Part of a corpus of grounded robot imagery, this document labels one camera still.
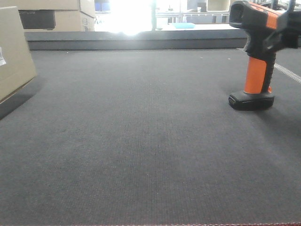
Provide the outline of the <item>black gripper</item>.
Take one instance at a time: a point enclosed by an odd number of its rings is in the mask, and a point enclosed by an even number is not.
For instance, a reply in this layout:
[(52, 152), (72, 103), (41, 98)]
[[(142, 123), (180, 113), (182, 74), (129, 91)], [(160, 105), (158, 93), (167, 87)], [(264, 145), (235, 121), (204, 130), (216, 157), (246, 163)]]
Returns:
[(301, 12), (287, 11), (277, 19), (277, 28), (264, 41), (264, 51), (297, 49), (301, 36)]

